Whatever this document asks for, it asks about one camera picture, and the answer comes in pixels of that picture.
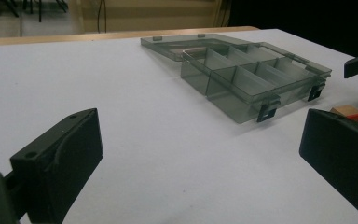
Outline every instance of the gray floor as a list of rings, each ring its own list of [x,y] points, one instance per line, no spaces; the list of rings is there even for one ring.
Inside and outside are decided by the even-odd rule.
[[[66,13],[55,0],[42,0],[42,22],[39,22],[38,4],[34,0],[34,13],[30,7],[22,9],[20,0],[16,1],[19,17],[0,2],[0,37],[38,36],[38,35],[72,35],[73,28],[69,10]]]

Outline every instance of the white table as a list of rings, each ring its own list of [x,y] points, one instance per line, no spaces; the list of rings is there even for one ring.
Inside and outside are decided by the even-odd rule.
[[[103,160],[64,223],[358,224],[298,154],[309,108],[358,108],[358,76],[343,77],[351,56],[274,29],[222,35],[268,42],[332,76],[317,100],[237,124],[139,38],[0,46],[0,172],[58,121],[96,107]]]

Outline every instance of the table surface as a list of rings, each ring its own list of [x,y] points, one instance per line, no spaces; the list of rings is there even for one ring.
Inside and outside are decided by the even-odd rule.
[[[298,154],[309,108],[358,108],[358,76],[343,77],[351,56],[277,29],[219,34],[268,42],[332,76],[315,101],[237,124],[139,36],[0,46],[0,172],[61,119],[95,107],[103,160],[64,223],[358,223]]]

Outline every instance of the plastic organizer box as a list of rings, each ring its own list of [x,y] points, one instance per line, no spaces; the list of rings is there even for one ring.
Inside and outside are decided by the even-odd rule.
[[[237,123],[261,122],[282,106],[318,98],[331,73],[269,43],[224,35],[153,36],[141,44],[182,62],[181,78]]]

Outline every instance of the small cube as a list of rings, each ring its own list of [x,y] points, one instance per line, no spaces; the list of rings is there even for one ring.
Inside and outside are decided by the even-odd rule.
[[[333,107],[330,112],[336,113],[358,122],[358,109],[352,105],[341,105]]]

